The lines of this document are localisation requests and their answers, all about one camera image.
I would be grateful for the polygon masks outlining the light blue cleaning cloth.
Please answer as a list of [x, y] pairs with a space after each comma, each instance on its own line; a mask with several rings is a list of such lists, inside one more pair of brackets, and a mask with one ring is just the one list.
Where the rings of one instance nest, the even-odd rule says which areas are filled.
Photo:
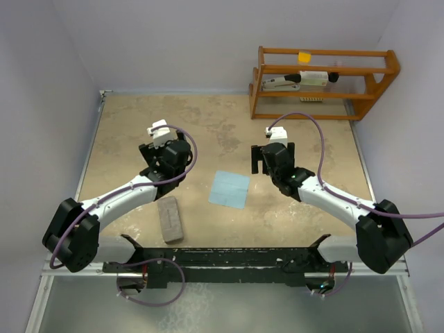
[[246, 204], [250, 178], [237, 173], [217, 171], [208, 201], [242, 210]]

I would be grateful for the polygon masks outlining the grey-brown glasses case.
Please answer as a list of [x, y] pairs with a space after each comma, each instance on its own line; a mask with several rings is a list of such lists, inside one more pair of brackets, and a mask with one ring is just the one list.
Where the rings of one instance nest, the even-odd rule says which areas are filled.
[[157, 202], [162, 238], [166, 244], [178, 244], [184, 239], [177, 199], [174, 196]]

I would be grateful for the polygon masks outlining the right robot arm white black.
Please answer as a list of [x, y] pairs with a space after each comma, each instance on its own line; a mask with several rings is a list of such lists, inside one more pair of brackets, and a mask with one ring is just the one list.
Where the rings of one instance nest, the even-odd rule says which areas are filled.
[[317, 207], [350, 227], [350, 237], [327, 236], [308, 256], [315, 271], [333, 262], [361, 262], [376, 273], [387, 272], [413, 246], [413, 239], [394, 203], [373, 203], [339, 189], [328, 189], [317, 175], [295, 165], [295, 145], [274, 142], [252, 146], [252, 173], [270, 176], [280, 193]]

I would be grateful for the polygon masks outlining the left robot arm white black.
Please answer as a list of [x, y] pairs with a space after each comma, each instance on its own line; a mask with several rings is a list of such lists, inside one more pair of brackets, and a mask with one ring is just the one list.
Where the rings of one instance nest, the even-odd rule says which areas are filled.
[[92, 263], [99, 251], [101, 231], [137, 207], [153, 203], [172, 192], [193, 169], [198, 149], [194, 138], [176, 128], [172, 138], [160, 136], [163, 125], [149, 129], [152, 143], [139, 146], [147, 167], [126, 184], [95, 198], [62, 201], [44, 233], [50, 251], [49, 266], [72, 273]]

